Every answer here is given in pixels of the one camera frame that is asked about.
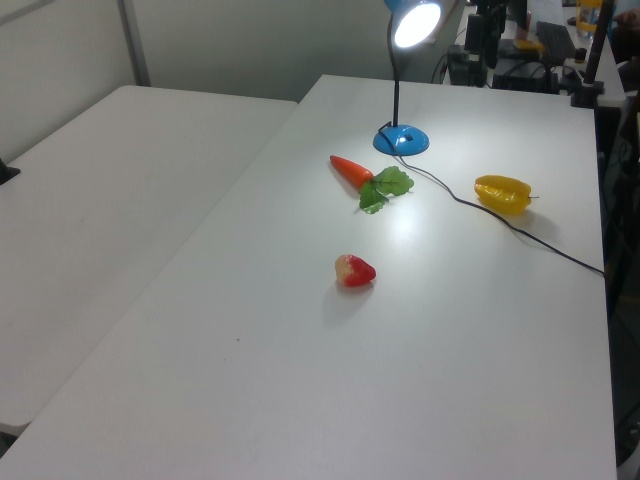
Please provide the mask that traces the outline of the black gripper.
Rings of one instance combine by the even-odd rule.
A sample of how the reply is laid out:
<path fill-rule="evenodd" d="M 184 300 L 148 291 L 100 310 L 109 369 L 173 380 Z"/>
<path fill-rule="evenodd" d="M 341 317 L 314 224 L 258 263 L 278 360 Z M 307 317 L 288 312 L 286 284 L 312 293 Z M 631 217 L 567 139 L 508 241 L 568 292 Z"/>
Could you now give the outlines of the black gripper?
<path fill-rule="evenodd" d="M 467 17 L 464 48 L 466 50 L 482 50 L 484 47 L 498 43 L 504 32 L 503 2 L 471 2 L 474 12 Z M 483 50 L 483 65 L 495 68 L 498 62 L 498 51 L 490 48 Z"/>

